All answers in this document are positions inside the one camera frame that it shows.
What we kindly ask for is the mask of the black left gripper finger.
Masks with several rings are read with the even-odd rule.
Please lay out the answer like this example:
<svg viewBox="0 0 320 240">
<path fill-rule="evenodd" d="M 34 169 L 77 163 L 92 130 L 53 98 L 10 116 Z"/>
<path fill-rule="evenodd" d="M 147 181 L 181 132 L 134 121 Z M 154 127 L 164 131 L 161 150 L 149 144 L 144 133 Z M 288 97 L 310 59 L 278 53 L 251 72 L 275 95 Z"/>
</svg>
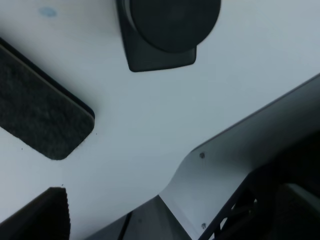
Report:
<svg viewBox="0 0 320 240">
<path fill-rule="evenodd" d="M 67 191 L 50 187 L 0 223 L 2 240 L 68 240 L 71 220 Z"/>
</svg>

